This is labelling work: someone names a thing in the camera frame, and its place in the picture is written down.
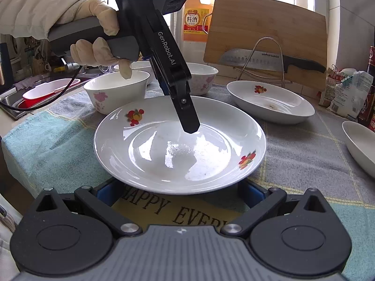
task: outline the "beige glove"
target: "beige glove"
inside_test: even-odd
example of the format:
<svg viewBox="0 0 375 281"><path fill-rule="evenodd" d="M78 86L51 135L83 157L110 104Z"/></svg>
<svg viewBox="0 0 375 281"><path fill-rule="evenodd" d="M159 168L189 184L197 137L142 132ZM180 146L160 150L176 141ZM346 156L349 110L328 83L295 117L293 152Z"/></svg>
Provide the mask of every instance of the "beige glove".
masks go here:
<svg viewBox="0 0 375 281"><path fill-rule="evenodd" d="M103 0L85 0L78 8L75 20L96 16L103 27L104 32L109 36L114 36L119 31L116 11ZM112 55L107 42L99 37L93 44L87 40L78 40L76 44L71 45L71 54L74 61L81 65L114 65L119 64L120 74L125 79L132 76L130 67L131 61L119 59Z"/></svg>

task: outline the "snack bag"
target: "snack bag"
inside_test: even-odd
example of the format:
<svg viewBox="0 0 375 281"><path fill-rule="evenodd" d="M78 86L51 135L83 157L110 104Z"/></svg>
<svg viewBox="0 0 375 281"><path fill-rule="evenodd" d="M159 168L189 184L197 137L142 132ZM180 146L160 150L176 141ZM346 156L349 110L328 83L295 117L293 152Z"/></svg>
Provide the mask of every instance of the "snack bag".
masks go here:
<svg viewBox="0 0 375 281"><path fill-rule="evenodd" d="M328 110L355 121L372 85L373 77L365 71L354 72L350 85L339 84Z"/></svg>
<svg viewBox="0 0 375 281"><path fill-rule="evenodd" d="M329 107L331 101L334 99L334 91L336 85L340 83L341 80L344 79L343 75L340 75L332 68L327 70L327 77L326 77L326 89L322 92L320 96L319 105L325 108Z"/></svg>

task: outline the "pink flower pattern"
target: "pink flower pattern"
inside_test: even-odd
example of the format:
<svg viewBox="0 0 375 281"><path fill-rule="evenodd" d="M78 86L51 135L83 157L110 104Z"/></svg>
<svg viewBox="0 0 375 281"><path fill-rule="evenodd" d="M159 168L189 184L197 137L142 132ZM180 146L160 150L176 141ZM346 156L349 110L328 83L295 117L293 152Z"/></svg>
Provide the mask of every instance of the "pink flower pattern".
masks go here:
<svg viewBox="0 0 375 281"><path fill-rule="evenodd" d="M104 92L94 93L94 98L99 102L103 102L108 96Z"/></svg>
<svg viewBox="0 0 375 281"><path fill-rule="evenodd" d="M206 89L209 87L210 82L211 82L214 78L215 78L215 76L209 76L209 77L207 77L207 79L206 79L206 83L202 86L201 91L206 90Z"/></svg>

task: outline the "wooden cutting board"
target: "wooden cutting board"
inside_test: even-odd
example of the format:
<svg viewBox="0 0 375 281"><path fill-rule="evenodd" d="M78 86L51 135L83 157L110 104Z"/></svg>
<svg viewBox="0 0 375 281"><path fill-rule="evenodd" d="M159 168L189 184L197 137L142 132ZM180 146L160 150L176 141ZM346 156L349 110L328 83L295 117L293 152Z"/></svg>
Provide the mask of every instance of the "wooden cutting board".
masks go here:
<svg viewBox="0 0 375 281"><path fill-rule="evenodd" d="M224 52L232 48L251 50L262 37L272 37L279 42L283 55L327 66L326 18L276 0L215 0L204 61L219 64ZM271 40L262 41L256 50L280 53ZM282 77L281 72L251 71L262 76ZM285 78L318 90L325 89L326 74L317 71L291 65Z"/></svg>

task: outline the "tablecloth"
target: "tablecloth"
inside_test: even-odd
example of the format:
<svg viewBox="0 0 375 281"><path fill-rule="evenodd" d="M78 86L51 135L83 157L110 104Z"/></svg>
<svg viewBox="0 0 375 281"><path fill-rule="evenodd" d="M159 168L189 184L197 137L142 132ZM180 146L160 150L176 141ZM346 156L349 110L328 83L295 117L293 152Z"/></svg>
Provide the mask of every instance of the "tablecloth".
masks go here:
<svg viewBox="0 0 375 281"><path fill-rule="evenodd" d="M151 84L146 96L159 95L161 90ZM207 97L234 105L223 86L214 85ZM29 117L2 140L10 173L33 196L44 187L52 186L64 193L109 179L92 147L95 128L103 118L85 92ZM309 187L320 189L352 238L345 276L368 281L375 275L375 181L348 152L341 127L344 120L318 107L314 116L296 126L258 119L267 137L267 153L250 179L265 188L276 186L292 194L302 194ZM156 220L162 211L172 210L169 216L176 218L169 218L170 224L185 220L216 226L246 210L236 192L232 186L185 200L147 195L129 187L115 207L121 210L119 206L130 206L139 213L149 209Z"/></svg>

